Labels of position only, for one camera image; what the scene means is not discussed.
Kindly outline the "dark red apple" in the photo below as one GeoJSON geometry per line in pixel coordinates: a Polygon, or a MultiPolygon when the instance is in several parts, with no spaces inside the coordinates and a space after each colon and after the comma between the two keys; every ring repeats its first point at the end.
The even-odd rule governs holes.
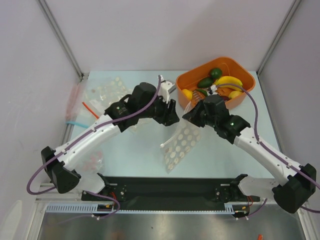
{"type": "Polygon", "coordinates": [[[225,102],[227,102],[227,101],[230,100],[230,98],[229,98],[228,96],[223,96],[222,98],[223,98],[223,100],[224,100],[225,102]]]}

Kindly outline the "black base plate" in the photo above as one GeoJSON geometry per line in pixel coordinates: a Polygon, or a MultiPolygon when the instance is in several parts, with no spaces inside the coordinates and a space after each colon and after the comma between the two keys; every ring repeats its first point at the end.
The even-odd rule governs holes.
{"type": "Polygon", "coordinates": [[[102,202],[105,197],[115,197],[120,207],[170,206],[175,210],[194,205],[207,209],[218,204],[248,201],[232,178],[103,176],[102,179],[105,188],[97,196],[83,192],[82,201],[102,202]]]}

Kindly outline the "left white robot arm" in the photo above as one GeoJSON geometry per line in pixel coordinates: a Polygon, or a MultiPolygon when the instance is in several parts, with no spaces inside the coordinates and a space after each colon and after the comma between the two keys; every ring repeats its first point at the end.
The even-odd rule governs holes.
{"type": "Polygon", "coordinates": [[[167,80],[160,85],[141,82],[119,101],[112,103],[104,113],[73,140],[52,149],[45,147],[41,157],[45,172],[60,194],[78,189],[92,194],[99,200],[110,195],[110,187],[99,173],[80,173],[80,161],[102,142],[109,140],[138,123],[140,119],[153,119],[164,126],[179,122],[176,101],[170,98],[175,86],[167,80]]]}

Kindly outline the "clear dotted zip bag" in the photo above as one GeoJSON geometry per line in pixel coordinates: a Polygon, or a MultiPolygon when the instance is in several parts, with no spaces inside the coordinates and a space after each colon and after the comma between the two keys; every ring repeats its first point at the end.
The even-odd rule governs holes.
{"type": "Polygon", "coordinates": [[[163,166],[168,175],[172,175],[201,139],[202,130],[181,117],[171,137],[160,145],[163,166]]]}

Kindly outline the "yellow lemon left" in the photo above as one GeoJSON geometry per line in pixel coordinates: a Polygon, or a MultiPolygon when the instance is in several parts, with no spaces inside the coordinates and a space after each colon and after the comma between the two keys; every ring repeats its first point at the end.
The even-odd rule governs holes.
{"type": "Polygon", "coordinates": [[[183,92],[183,94],[186,96],[186,98],[188,99],[188,101],[192,101],[192,99],[193,99],[193,92],[192,92],[191,90],[183,89],[182,92],[183,92]]]}

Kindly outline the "yellow banana bunch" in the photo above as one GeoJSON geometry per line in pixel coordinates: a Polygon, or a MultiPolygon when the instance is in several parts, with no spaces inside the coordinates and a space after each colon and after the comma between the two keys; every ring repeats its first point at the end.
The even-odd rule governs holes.
{"type": "Polygon", "coordinates": [[[214,83],[216,86],[223,85],[223,88],[230,88],[235,91],[242,91],[243,83],[236,77],[233,76],[222,76],[214,83]]]}

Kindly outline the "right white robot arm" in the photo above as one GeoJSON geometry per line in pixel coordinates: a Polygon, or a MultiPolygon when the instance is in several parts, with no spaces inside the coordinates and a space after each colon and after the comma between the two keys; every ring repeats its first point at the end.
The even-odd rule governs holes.
{"type": "Polygon", "coordinates": [[[271,179],[238,176],[236,185],[230,188],[235,200],[242,201],[247,196],[271,199],[293,214],[315,193],[316,169],[309,163],[301,165],[266,144],[246,120],[229,113],[219,95],[205,97],[182,117],[197,127],[212,127],[220,138],[248,153],[273,176],[271,179]]]}

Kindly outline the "orange plastic basket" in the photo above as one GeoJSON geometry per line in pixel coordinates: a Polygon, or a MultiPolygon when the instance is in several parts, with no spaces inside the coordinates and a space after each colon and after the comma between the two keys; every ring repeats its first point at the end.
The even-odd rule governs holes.
{"type": "Polygon", "coordinates": [[[188,89],[190,91],[195,90],[197,88],[197,83],[203,78],[208,77],[210,70],[214,68],[221,69],[223,76],[231,76],[239,79],[243,83],[243,88],[248,92],[253,90],[256,85],[254,77],[238,62],[230,57],[221,56],[177,77],[177,102],[183,109],[185,109],[190,102],[183,93],[183,89],[188,89]]]}

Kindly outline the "oval dark green avocado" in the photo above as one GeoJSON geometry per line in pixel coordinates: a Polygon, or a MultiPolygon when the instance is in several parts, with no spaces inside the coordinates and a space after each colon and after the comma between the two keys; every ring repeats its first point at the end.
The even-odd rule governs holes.
{"type": "Polygon", "coordinates": [[[205,89],[205,88],[209,88],[210,86],[213,85],[213,83],[215,82],[214,79],[210,78],[210,77],[205,77],[203,79],[201,79],[198,83],[197,83],[197,87],[199,89],[205,89]]]}

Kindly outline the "aluminium front rail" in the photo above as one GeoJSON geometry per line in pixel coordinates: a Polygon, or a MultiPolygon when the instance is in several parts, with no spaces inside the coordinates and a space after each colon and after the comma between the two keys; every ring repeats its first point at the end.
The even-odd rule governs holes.
{"type": "Polygon", "coordinates": [[[44,203],[76,203],[80,202],[82,191],[73,189],[67,193],[60,194],[57,189],[50,190],[35,197],[37,202],[44,203]]]}

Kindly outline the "crumpled clear bag middle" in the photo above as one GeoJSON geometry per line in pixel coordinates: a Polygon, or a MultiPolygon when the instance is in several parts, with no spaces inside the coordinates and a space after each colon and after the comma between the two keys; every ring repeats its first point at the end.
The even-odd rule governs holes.
{"type": "Polygon", "coordinates": [[[138,120],[137,124],[132,125],[127,128],[132,134],[136,134],[142,130],[142,128],[151,123],[152,118],[141,118],[138,120]]]}

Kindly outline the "green chili pepper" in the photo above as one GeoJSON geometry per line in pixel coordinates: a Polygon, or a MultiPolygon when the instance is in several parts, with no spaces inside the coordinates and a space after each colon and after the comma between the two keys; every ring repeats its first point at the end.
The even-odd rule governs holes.
{"type": "Polygon", "coordinates": [[[207,91],[206,90],[204,90],[204,89],[199,89],[199,88],[197,88],[197,89],[195,89],[197,92],[199,92],[199,93],[201,93],[202,95],[204,95],[205,97],[207,97],[208,96],[208,93],[207,93],[207,91]]]}

